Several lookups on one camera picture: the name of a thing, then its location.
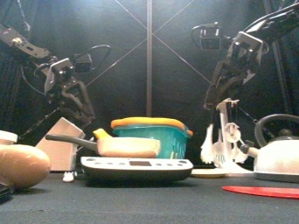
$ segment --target yellow lid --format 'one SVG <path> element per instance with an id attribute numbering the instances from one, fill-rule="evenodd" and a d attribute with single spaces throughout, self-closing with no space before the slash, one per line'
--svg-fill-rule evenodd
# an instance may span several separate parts
<path id="1" fill-rule="evenodd" d="M 127 117 L 123 119 L 116 119 L 111 122 L 111 128 L 114 129 L 116 126 L 124 126 L 130 124 L 161 124 L 161 125 L 171 125 L 182 130 L 187 130 L 190 136 L 193 136 L 193 131 L 187 129 L 185 124 L 177 119 L 165 118 L 165 117 Z"/>

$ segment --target kettle handle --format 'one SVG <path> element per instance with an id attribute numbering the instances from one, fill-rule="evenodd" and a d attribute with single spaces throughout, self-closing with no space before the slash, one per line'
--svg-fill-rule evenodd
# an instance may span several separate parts
<path id="1" fill-rule="evenodd" d="M 299 116 L 287 115 L 287 114 L 275 114 L 275 115 L 269 115 L 269 116 L 263 117 L 257 122 L 255 137 L 257 137 L 257 142 L 261 147 L 265 147 L 267 145 L 267 140 L 265 139 L 265 135 L 263 135 L 263 128 L 269 122 L 273 122 L 275 120 L 286 120 L 290 122 L 299 123 Z"/>

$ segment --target black tabletop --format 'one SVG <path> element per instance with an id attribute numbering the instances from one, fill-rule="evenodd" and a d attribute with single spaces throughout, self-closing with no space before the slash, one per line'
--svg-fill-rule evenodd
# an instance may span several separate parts
<path id="1" fill-rule="evenodd" d="M 51 173 L 0 206 L 0 223 L 298 223 L 299 200 L 254 196 L 223 186 L 293 187 L 255 178 L 187 178 L 171 184 L 72 183 Z"/>

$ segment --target black wire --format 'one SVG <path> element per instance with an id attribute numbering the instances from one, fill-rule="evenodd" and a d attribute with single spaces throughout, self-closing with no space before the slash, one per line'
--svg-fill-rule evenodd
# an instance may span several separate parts
<path id="1" fill-rule="evenodd" d="M 23 5 L 22 5 L 22 1 L 20 0 L 16 0 L 16 2 L 18 2 L 18 5 L 19 5 L 19 9 L 20 9 L 20 12 L 22 12 L 22 16 L 23 16 L 23 23 L 22 23 L 22 25 L 23 25 L 23 30 L 27 32 L 27 34 L 28 34 L 28 32 L 30 32 L 30 30 L 31 30 L 31 26 L 30 26 L 30 24 L 27 23 L 27 21 L 26 21 L 26 18 L 24 18 L 24 9 L 23 9 Z"/>
<path id="2" fill-rule="evenodd" d="M 202 47 L 202 45 L 199 44 L 199 42 L 197 41 L 195 37 L 194 37 L 194 33 L 202 28 L 205 27 L 205 25 L 198 25 L 195 27 L 193 27 L 191 29 L 191 41 L 193 43 L 198 46 L 198 47 Z"/>
<path id="3" fill-rule="evenodd" d="M 38 76 L 38 72 L 40 72 L 46 67 L 50 67 L 51 66 L 51 64 L 48 64 L 48 63 L 43 63 L 43 64 L 40 64 L 35 69 L 34 69 L 34 73 L 32 73 L 32 75 L 34 76 Z"/>
<path id="4" fill-rule="evenodd" d="M 23 75 L 23 80 L 26 82 L 26 84 L 30 86 L 30 88 L 40 95 L 46 95 L 34 85 L 32 83 L 27 80 L 26 76 L 24 76 L 24 67 L 20 66 L 20 70 L 22 70 L 22 75 Z"/>
<path id="5" fill-rule="evenodd" d="M 295 9 L 295 8 L 298 8 L 299 7 L 299 3 L 297 3 L 298 2 L 298 0 L 295 1 L 295 3 L 293 4 L 293 5 L 290 5 L 289 7 L 286 7 L 286 8 L 283 8 L 282 10 L 278 10 L 278 11 L 275 11 L 274 13 L 270 13 L 270 14 L 267 14 L 266 16 L 263 16 L 262 18 L 259 18 L 245 30 L 243 30 L 243 32 L 246 32 L 254 25 L 257 25 L 258 23 L 261 23 L 263 20 L 266 20 L 266 19 L 269 19 L 269 18 L 271 18 L 273 16 L 275 16 L 275 15 L 278 15 L 278 14 L 281 14 L 281 13 L 283 13 L 283 12 L 287 12 L 287 11 L 290 11 L 290 10 L 293 10 L 293 9 Z"/>
<path id="6" fill-rule="evenodd" d="M 282 2 L 281 2 L 281 5 L 279 5 L 279 10 L 282 10 L 283 8 L 285 8 L 285 5 L 286 5 L 286 0 L 282 0 Z"/>

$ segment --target frying pan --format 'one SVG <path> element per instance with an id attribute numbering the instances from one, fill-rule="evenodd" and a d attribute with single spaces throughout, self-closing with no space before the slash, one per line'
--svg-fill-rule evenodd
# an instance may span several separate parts
<path id="1" fill-rule="evenodd" d="M 157 158 L 162 149 L 159 140 L 142 137 L 106 137 L 98 142 L 64 135 L 47 135 L 46 139 L 78 144 L 110 158 Z"/>

